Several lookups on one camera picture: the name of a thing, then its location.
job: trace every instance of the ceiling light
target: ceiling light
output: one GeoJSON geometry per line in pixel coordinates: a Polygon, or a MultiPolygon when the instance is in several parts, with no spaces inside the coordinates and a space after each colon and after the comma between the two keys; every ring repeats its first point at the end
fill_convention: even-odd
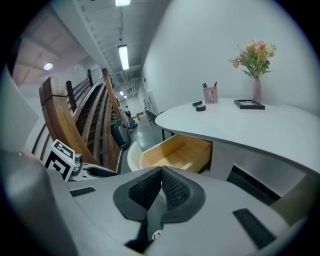
{"type": "Polygon", "coordinates": [[[128,6],[130,5],[130,3],[131,3],[131,0],[115,0],[114,1],[115,6],[117,7],[128,6]]]}
{"type": "Polygon", "coordinates": [[[120,55],[122,69],[128,70],[129,69],[129,61],[128,61],[128,47],[127,47],[127,45],[125,44],[125,45],[118,46],[118,51],[119,51],[119,55],[120,55]]]}
{"type": "Polygon", "coordinates": [[[44,70],[50,70],[53,68],[54,65],[52,65],[52,63],[47,63],[43,66],[43,69],[44,70]]]}

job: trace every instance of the black picture frame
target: black picture frame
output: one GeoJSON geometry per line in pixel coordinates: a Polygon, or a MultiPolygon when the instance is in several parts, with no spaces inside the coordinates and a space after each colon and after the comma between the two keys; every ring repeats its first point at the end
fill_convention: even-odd
{"type": "Polygon", "coordinates": [[[252,99],[234,99],[233,102],[241,110],[264,110],[266,108],[264,105],[257,103],[252,99]]]}

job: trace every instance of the open drawer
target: open drawer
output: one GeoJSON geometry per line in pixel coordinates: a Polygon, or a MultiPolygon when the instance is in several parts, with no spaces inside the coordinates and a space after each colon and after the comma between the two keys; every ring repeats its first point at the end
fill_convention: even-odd
{"type": "Polygon", "coordinates": [[[140,157],[140,168],[176,167],[198,173],[209,162],[212,142],[176,134],[146,150],[140,157]]]}

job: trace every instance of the white curved desk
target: white curved desk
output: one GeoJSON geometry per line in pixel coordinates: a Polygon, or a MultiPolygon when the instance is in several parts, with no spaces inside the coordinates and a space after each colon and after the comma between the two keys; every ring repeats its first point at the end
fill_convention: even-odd
{"type": "Polygon", "coordinates": [[[284,104],[264,104],[265,110],[239,109],[222,98],[196,112],[191,103],[160,114],[155,122],[165,130],[215,141],[210,175],[226,180],[239,148],[287,162],[320,177],[320,118],[284,104]]]}

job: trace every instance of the pink vase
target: pink vase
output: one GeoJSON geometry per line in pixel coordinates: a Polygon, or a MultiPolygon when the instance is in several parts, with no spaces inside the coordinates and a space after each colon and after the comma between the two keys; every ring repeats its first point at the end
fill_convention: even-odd
{"type": "Polygon", "coordinates": [[[261,84],[259,78],[253,79],[252,100],[258,104],[261,103],[261,84]]]}

